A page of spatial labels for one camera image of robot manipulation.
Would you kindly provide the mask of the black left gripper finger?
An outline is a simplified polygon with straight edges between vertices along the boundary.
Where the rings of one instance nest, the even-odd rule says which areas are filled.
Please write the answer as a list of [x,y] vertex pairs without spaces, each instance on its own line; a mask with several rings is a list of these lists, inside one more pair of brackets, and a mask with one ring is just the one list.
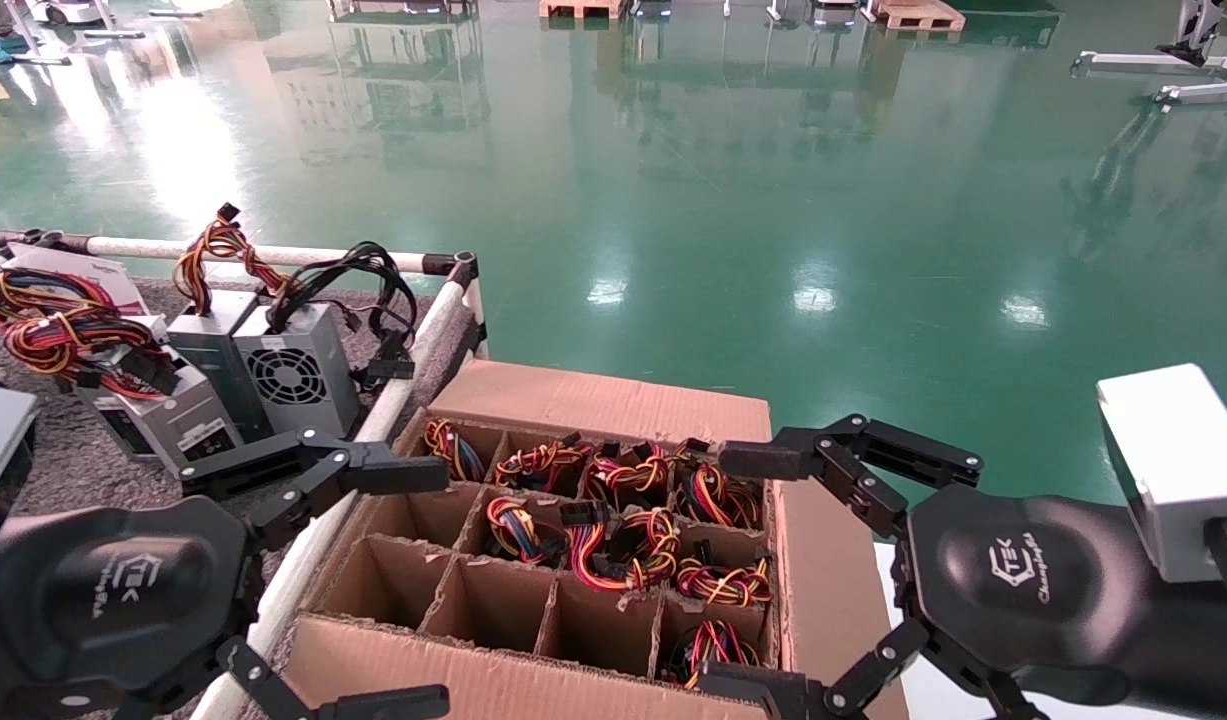
[[269,719],[439,719],[450,711],[445,684],[348,694],[308,707],[242,638],[226,639],[217,661]]
[[283,548],[310,520],[351,493],[417,496],[450,486],[447,460],[399,458],[384,442],[347,442],[319,429],[285,432],[188,464],[183,496],[228,500],[245,491],[279,486],[279,496],[249,511],[256,545]]

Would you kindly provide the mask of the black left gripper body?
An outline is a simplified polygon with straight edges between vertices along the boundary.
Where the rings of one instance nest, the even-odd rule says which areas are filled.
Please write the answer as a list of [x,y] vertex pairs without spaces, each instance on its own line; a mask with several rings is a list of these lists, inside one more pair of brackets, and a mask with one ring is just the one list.
[[92,507],[0,530],[0,719],[171,714],[256,619],[261,552],[209,498]]

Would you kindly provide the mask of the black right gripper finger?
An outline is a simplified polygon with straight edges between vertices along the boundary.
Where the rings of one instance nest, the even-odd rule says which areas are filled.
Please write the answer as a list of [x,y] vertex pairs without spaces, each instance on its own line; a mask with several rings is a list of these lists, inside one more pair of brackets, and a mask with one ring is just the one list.
[[1045,618],[906,618],[833,684],[804,673],[706,661],[699,689],[758,702],[772,719],[864,719],[915,657],[925,657],[998,719],[1043,719],[1025,691],[1049,691]]
[[723,473],[750,480],[814,480],[874,536],[904,538],[907,500],[881,478],[882,471],[933,489],[975,487],[983,459],[864,415],[828,427],[783,427],[773,442],[723,442]]

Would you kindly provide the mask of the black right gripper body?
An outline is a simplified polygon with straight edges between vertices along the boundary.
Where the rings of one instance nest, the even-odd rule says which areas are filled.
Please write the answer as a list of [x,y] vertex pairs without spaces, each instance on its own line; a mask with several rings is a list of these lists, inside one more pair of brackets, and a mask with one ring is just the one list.
[[956,486],[904,529],[904,607],[956,683],[1128,682],[1121,646],[1155,568],[1125,509]]

